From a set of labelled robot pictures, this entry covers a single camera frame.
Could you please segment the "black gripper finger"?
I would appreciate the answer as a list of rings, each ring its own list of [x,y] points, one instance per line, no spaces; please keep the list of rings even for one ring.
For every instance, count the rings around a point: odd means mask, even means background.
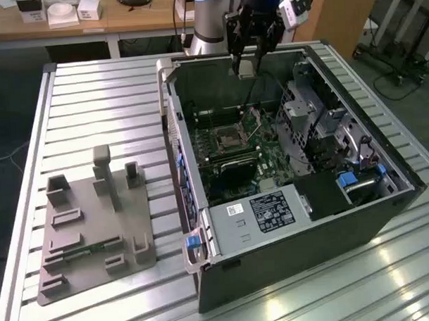
[[[285,31],[285,24],[282,20],[275,20],[271,26],[259,35],[256,40],[256,73],[259,72],[261,67],[262,58],[269,52],[276,50],[277,45],[282,39]]]
[[[236,12],[224,15],[228,53],[232,58],[232,70],[235,75],[239,75],[242,53],[249,41],[250,17],[249,5],[241,5]]]

